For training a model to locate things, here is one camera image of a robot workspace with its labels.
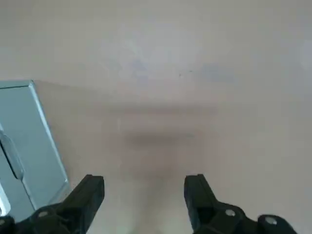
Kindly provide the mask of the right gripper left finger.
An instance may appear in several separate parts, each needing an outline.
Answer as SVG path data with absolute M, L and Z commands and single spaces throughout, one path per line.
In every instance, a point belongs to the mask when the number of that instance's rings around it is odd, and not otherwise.
M 0 219 L 2 234 L 85 234 L 105 196 L 104 178 L 86 175 L 60 203 L 41 207 L 16 222 L 7 215 Z

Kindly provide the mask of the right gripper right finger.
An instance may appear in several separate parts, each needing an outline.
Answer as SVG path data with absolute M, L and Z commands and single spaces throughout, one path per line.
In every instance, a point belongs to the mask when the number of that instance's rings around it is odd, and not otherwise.
M 194 234 L 295 234 L 285 219 L 262 214 L 248 218 L 238 206 L 218 201 L 203 174 L 184 180 L 184 198 Z

